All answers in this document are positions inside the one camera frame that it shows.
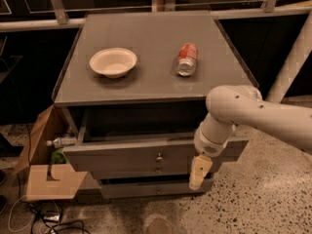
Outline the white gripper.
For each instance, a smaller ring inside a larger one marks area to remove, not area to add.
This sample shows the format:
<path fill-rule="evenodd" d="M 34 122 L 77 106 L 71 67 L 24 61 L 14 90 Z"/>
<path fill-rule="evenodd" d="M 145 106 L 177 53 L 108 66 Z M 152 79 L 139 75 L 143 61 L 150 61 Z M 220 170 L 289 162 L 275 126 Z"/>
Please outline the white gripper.
<path fill-rule="evenodd" d="M 205 176 L 213 166 L 213 161 L 210 157 L 219 156 L 226 148 L 228 140 L 224 143 L 214 143 L 208 140 L 200 129 L 195 132 L 194 146 L 196 151 L 201 154 L 195 156 L 191 164 L 191 172 L 189 177 L 189 188 L 198 190 Z"/>

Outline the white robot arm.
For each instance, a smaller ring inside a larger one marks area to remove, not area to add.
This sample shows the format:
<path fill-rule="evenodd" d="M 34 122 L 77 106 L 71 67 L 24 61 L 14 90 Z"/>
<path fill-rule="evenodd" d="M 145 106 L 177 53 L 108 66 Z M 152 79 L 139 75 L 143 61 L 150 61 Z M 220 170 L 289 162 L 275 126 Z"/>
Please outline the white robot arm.
<path fill-rule="evenodd" d="M 190 189 L 201 187 L 213 159 L 226 148 L 237 125 L 253 127 L 312 153 L 312 109 L 281 103 L 311 51 L 312 15 L 301 27 L 267 97 L 253 86 L 218 86 L 207 94 L 208 114 L 194 135 L 198 155 L 192 160 Z"/>

